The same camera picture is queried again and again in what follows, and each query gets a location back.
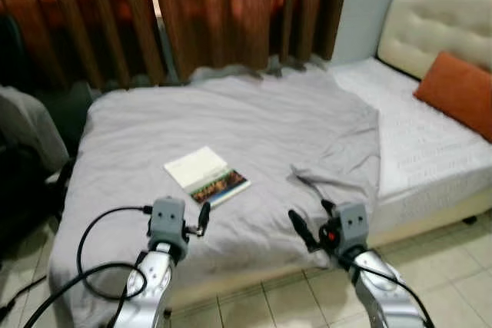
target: bed frame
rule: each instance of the bed frame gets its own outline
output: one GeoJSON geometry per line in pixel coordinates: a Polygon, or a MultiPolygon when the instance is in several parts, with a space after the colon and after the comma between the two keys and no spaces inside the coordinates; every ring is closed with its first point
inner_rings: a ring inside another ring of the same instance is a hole
{"type": "MultiPolygon", "coordinates": [[[[422,79],[441,50],[492,70],[492,1],[393,0],[377,50],[379,59],[422,79]]],[[[368,242],[372,247],[387,244],[481,214],[490,208],[492,188],[453,208],[438,210],[424,220],[372,234],[368,242]]],[[[270,272],[240,273],[219,282],[173,291],[171,305],[174,308],[184,306],[297,270],[296,267],[285,267],[270,272]]]]}

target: book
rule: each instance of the book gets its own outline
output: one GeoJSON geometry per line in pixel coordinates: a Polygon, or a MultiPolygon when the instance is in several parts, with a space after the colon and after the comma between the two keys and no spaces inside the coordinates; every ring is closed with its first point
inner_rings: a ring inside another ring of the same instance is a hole
{"type": "Polygon", "coordinates": [[[211,207],[251,184],[208,146],[170,161],[164,168],[197,203],[208,201],[211,207]]]}

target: headboard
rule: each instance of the headboard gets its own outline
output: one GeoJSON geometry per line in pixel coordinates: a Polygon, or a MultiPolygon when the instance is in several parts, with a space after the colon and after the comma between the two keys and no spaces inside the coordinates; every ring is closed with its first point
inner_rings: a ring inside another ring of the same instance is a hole
{"type": "Polygon", "coordinates": [[[492,0],[393,0],[379,59],[422,79],[440,51],[492,71],[492,0]]]}

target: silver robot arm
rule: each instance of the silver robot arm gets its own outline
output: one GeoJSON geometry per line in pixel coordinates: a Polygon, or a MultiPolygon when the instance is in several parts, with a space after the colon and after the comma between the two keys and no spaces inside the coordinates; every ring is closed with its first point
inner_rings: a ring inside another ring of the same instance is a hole
{"type": "MultiPolygon", "coordinates": [[[[188,251],[189,234],[204,235],[208,225],[210,204],[205,203],[198,226],[186,227],[185,203],[170,197],[157,199],[148,225],[150,250],[138,269],[145,275],[147,286],[137,296],[126,300],[118,313],[114,328],[155,328],[160,325],[167,304],[168,288],[174,267],[188,251]]],[[[127,294],[140,290],[144,283],[140,274],[132,271],[126,283],[127,294]]]]}
{"type": "Polygon", "coordinates": [[[289,217],[310,252],[324,250],[348,272],[357,297],[367,311],[371,328],[426,327],[426,320],[402,286],[360,268],[381,273],[404,284],[400,274],[391,265],[384,262],[375,251],[367,249],[365,206],[342,204],[335,210],[334,205],[327,201],[323,205],[331,217],[319,230],[319,242],[314,239],[299,214],[289,210],[289,217]]]}

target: gray bedsheet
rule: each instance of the gray bedsheet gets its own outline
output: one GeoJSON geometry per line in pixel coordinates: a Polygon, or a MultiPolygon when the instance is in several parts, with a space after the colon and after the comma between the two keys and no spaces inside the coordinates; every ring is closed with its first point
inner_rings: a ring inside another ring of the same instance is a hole
{"type": "MultiPolygon", "coordinates": [[[[58,288],[76,275],[80,236],[107,209],[180,197],[187,204],[187,222],[194,224],[198,206],[163,164],[205,145],[252,185],[212,211],[206,237],[191,238],[174,289],[288,264],[328,267],[326,256],[306,252],[289,221],[290,208],[312,230],[327,219],[316,193],[292,172],[321,180],[320,190],[337,203],[363,201],[371,213],[379,181],[378,142],[377,111],[318,70],[278,80],[224,78],[107,94],[88,113],[52,251],[50,285],[58,288]]],[[[147,221],[135,212],[102,221],[87,240],[85,268],[135,261],[146,248],[147,221]]],[[[96,280],[110,290],[125,282],[115,273],[96,280]]],[[[77,285],[57,309],[68,312],[76,326],[92,327],[109,318],[115,305],[77,285]]]]}

